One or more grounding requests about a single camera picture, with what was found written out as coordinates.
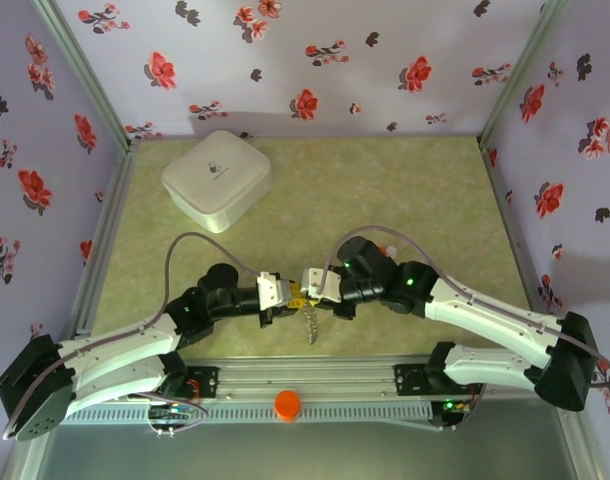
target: orange bottle cap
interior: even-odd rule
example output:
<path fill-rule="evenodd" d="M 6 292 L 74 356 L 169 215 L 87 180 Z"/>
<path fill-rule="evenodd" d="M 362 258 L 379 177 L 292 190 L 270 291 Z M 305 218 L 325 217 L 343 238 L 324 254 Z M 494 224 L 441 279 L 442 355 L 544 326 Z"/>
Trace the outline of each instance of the orange bottle cap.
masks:
<path fill-rule="evenodd" d="M 296 392 L 283 390 L 276 395 L 274 400 L 274 410 L 278 418 L 284 422 L 293 422 L 301 411 L 301 399 Z"/>

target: gray cable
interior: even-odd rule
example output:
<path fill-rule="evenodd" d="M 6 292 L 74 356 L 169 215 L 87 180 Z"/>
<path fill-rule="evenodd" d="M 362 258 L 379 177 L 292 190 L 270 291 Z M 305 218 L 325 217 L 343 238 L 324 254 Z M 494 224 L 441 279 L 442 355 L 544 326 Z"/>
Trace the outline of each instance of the gray cable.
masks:
<path fill-rule="evenodd" d="M 172 253 L 174 252 L 174 249 L 176 248 L 176 245 L 178 244 L 178 242 L 180 242 L 183 238 L 186 238 L 186 237 L 198 237 L 198 238 L 205 240 L 206 242 L 212 244 L 214 247 L 219 249 L 228 259 L 230 259 L 234 264 L 238 265 L 245 272 L 247 272 L 250 275 L 255 276 L 255 277 L 260 276 L 259 272 L 252 270 L 251 268 L 248 268 L 238 258 L 236 258 L 232 253 L 230 253 L 229 250 L 227 250 L 225 247 L 223 247 L 216 240 L 209 238 L 207 235 L 203 235 L 202 233 L 198 233 L 198 232 L 181 233 L 171 243 L 171 245 L 169 246 L 169 249 L 167 250 L 167 255 L 165 256 L 165 271 L 164 271 L 165 293 L 163 295 L 163 303 L 161 304 L 161 307 L 159 308 L 158 312 L 156 312 L 156 315 L 154 315 L 151 320 L 149 320 L 147 323 L 145 323 L 143 325 L 143 328 L 145 328 L 145 329 L 151 328 L 156 322 L 158 322 L 158 320 L 163 316 L 163 313 L 165 312 L 165 307 L 167 307 L 167 302 L 169 300 L 169 264 L 170 264 L 170 261 L 172 258 Z M 21 412 L 23 411 L 23 408 L 25 408 L 25 405 L 27 405 L 27 402 L 31 398 L 32 394 L 36 391 L 38 386 L 41 384 L 41 382 L 43 382 L 50 373 L 52 373 L 58 367 L 65 364 L 66 362 L 69 362 L 72 358 L 78 356 L 81 353 L 89 352 L 94 348 L 97 348 L 97 347 L 100 347 L 103 345 L 107 345 L 108 343 L 116 342 L 118 340 L 122 340 L 127 337 L 131 337 L 132 335 L 140 335 L 140 333 L 141 333 L 141 330 L 138 328 L 135 328 L 135 329 L 130 330 L 125 333 L 120 333 L 117 335 L 113 335 L 111 337 L 107 337 L 103 340 L 98 340 L 96 342 L 92 342 L 88 345 L 82 346 L 81 348 L 79 348 L 77 350 L 74 350 L 69 355 L 65 355 L 60 360 L 57 360 L 56 362 L 52 363 L 49 367 L 47 367 L 45 370 L 43 370 L 36 377 L 36 379 L 30 384 L 29 388 L 25 391 L 25 393 L 21 397 L 20 401 L 18 402 L 18 405 L 16 405 L 16 408 L 14 409 L 12 414 L 9 416 L 9 420 L 7 421 L 7 424 L 5 425 L 5 429 L 3 430 L 3 439 L 7 440 L 10 438 L 10 436 L 14 430 L 16 421 L 18 420 L 18 417 L 20 416 Z"/>
<path fill-rule="evenodd" d="M 428 432 L 436 432 L 436 433 L 440 433 L 444 430 L 443 427 L 436 427 L 434 425 L 424 425 L 422 423 L 416 423 L 416 422 L 408 422 L 406 420 L 396 420 L 396 419 L 387 419 L 387 418 L 383 418 L 378 420 L 381 423 L 387 423 L 389 425 L 398 425 L 400 427 L 407 427 L 407 428 L 416 428 L 418 430 L 425 430 Z"/>
<path fill-rule="evenodd" d="M 589 353 L 594 358 L 597 358 L 598 360 L 605 362 L 609 366 L 609 369 L 610 369 L 610 360 L 607 357 L 605 357 L 598 350 L 596 350 L 588 345 L 585 345 L 583 342 L 575 339 L 574 337 L 570 337 L 569 335 L 562 333 L 562 332 L 558 332 L 558 331 L 554 330 L 553 328 L 541 325 L 540 323 L 535 322 L 534 320 L 522 317 L 520 315 L 515 314 L 514 312 L 507 311 L 504 308 L 497 307 L 496 305 L 492 305 L 484 300 L 480 300 L 480 299 L 476 298 L 471 293 L 466 292 L 461 287 L 459 287 L 456 283 L 454 283 L 454 281 L 452 281 L 452 279 L 449 278 L 443 272 L 443 270 L 436 264 L 436 262 L 434 262 L 434 260 L 427 253 L 425 253 L 423 251 L 423 249 L 419 245 L 417 245 L 416 242 L 414 242 L 414 240 L 412 240 L 411 238 L 403 235 L 402 233 L 400 233 L 396 230 L 393 230 L 391 228 L 388 228 L 388 227 L 382 227 L 380 225 L 365 225 L 363 227 L 355 228 L 351 232 L 348 232 L 345 235 L 343 235 L 334 244 L 334 246 L 332 247 L 332 251 L 329 253 L 327 260 L 325 261 L 325 266 L 323 267 L 323 278 L 321 279 L 321 285 L 318 287 L 319 295 L 322 294 L 322 292 L 323 292 L 323 288 L 325 287 L 325 281 L 327 280 L 327 272 L 329 270 L 330 265 L 332 264 L 332 261 L 334 260 L 334 256 L 336 255 L 336 252 L 341 247 L 341 245 L 343 245 L 347 240 L 352 238 L 357 233 L 368 231 L 368 230 L 379 230 L 382 232 L 389 233 L 390 235 L 393 235 L 393 236 L 405 241 L 412 247 L 414 247 L 414 249 L 425 259 L 425 261 L 429 264 L 429 266 L 431 266 L 436 271 L 436 273 L 440 276 L 440 278 L 447 285 L 449 285 L 455 292 L 457 292 L 458 294 L 462 295 L 465 299 L 467 299 L 467 301 L 480 305 L 481 307 L 487 308 L 496 313 L 500 313 L 501 315 L 506 315 L 510 318 L 513 318 L 514 320 L 517 320 L 517 321 L 527 325 L 528 327 L 535 328 L 539 331 L 547 332 L 550 335 L 555 335 L 556 337 L 558 337 L 562 340 L 565 340 L 568 343 L 571 343 L 575 347 L 578 347 L 581 350 L 584 350 L 585 352 Z M 607 380 L 606 382 L 602 382 L 602 383 L 593 383 L 590 385 L 590 387 L 591 388 L 610 388 L 610 379 Z"/>

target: white plastic container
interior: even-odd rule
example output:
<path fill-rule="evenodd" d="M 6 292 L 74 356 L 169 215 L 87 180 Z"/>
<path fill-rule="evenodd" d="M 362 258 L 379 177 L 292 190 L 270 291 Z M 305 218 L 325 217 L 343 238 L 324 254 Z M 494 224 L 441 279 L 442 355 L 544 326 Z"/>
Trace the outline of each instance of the white plastic container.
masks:
<path fill-rule="evenodd" d="M 231 227 L 273 184 L 267 157 L 223 130 L 167 166 L 161 181 L 176 206 L 212 233 Z"/>

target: purple wall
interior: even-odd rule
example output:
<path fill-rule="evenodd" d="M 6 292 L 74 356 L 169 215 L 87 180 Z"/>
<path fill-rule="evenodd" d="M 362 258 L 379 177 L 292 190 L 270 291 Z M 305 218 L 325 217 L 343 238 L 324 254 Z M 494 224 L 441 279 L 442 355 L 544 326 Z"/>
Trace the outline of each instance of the purple wall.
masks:
<path fill-rule="evenodd" d="M 28 0 L 0 0 L 0 100 L 1 374 L 32 334 L 70 322 L 119 150 Z M 6 419 L 0 403 L 0 475 Z"/>
<path fill-rule="evenodd" d="M 533 298 L 585 315 L 610 358 L 610 0 L 570 1 L 487 147 Z M 610 474 L 610 390 L 587 411 Z"/>
<path fill-rule="evenodd" d="M 480 133 L 544 0 L 54 3 L 131 137 L 275 137 Z"/>

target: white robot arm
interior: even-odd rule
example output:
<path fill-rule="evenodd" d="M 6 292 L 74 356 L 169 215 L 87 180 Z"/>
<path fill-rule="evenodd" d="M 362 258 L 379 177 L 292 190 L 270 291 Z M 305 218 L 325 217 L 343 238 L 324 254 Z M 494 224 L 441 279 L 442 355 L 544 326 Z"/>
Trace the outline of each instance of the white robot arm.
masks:
<path fill-rule="evenodd" d="M 397 265 L 362 237 L 347 241 L 338 258 L 343 266 L 330 267 L 322 289 L 321 269 L 304 271 L 299 292 L 294 282 L 268 272 L 258 276 L 256 286 L 239 288 L 236 269 L 218 264 L 196 287 L 169 302 L 160 317 L 60 344 L 48 335 L 33 339 L 0 377 L 0 398 L 13 424 L 10 436 L 35 438 L 81 408 L 120 396 L 176 393 L 187 381 L 177 350 L 211 334 L 216 321 L 256 314 L 265 327 L 276 317 L 296 313 L 303 301 L 345 319 L 354 317 L 357 305 L 378 301 L 395 312 L 447 322 L 505 347 L 475 350 L 439 343 L 424 373 L 437 391 L 493 383 L 534 390 L 561 408 L 584 407 L 595 359 L 552 332 L 595 348 L 585 318 L 569 313 L 561 320 L 524 311 L 448 279 L 455 290 L 431 267 Z M 547 331 L 512 318 L 521 316 Z"/>

